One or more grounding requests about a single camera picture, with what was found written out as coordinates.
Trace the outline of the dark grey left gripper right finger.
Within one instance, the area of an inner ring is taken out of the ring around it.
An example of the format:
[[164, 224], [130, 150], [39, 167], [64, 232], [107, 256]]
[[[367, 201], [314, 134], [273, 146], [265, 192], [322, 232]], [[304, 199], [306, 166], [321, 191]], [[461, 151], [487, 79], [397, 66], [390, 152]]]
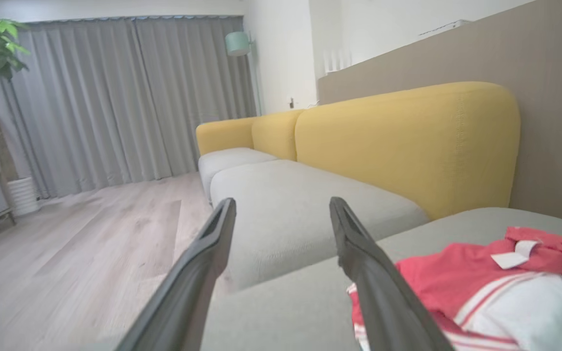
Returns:
[[343, 198], [330, 199], [338, 263], [355, 283], [373, 351], [450, 351], [428, 310]]

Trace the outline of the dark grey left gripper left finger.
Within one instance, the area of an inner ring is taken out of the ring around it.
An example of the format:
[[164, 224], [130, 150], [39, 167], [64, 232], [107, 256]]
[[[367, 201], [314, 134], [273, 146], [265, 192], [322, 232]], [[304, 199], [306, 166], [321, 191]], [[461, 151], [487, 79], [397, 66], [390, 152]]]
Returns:
[[217, 278], [227, 267], [237, 206], [225, 198], [156, 289], [119, 351], [198, 351]]

